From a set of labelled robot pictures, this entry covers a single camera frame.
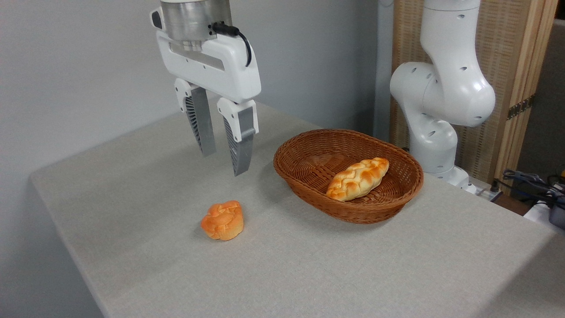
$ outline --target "metal hinge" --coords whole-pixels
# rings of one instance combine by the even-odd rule
[[[508,109],[508,117],[506,117],[507,120],[511,120],[512,118],[518,116],[519,114],[525,112],[528,108],[532,107],[533,105],[533,101],[535,98],[536,94],[531,95],[530,97],[526,98],[525,100],[519,102],[518,104],[510,107],[510,109]]]

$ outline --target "white wall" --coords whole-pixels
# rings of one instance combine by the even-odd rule
[[[177,111],[149,24],[157,6],[0,0],[0,316],[100,316],[28,177]],[[366,45],[375,44],[359,22],[372,19],[364,6],[373,5],[232,0],[257,54],[259,101],[325,127],[371,131],[375,61]]]
[[[394,0],[379,0],[377,9],[377,72],[373,136],[390,139],[390,76],[392,75]]]

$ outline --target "bread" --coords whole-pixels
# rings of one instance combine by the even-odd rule
[[[388,168],[389,161],[378,157],[353,164],[333,177],[326,195],[338,201],[365,196],[381,184]]]
[[[216,203],[208,209],[200,227],[212,239],[230,240],[244,230],[244,216],[239,202]]]

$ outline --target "gray gripper finger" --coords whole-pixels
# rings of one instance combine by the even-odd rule
[[[210,117],[210,107],[206,90],[202,87],[193,89],[192,96],[186,97],[186,116],[190,122],[190,127],[204,156],[209,156],[216,152],[214,141],[214,131],[212,129],[212,119]]]
[[[249,110],[251,111],[251,129],[247,130],[247,132],[249,133],[242,134],[243,140],[241,140],[240,142],[236,142],[233,139],[232,128],[230,127],[228,121],[224,118],[225,134],[228,137],[229,152],[232,158],[233,174],[235,176],[246,172],[249,169],[249,164],[251,163],[251,154],[253,152],[253,135],[255,129],[253,128],[253,110]],[[247,120],[244,119],[247,113],[247,109],[239,113],[241,126],[248,126]]]

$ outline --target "metal cylinder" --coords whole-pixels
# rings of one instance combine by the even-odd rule
[[[229,0],[161,0],[161,8],[167,35],[176,41],[211,40],[216,34],[209,25],[232,24]]]

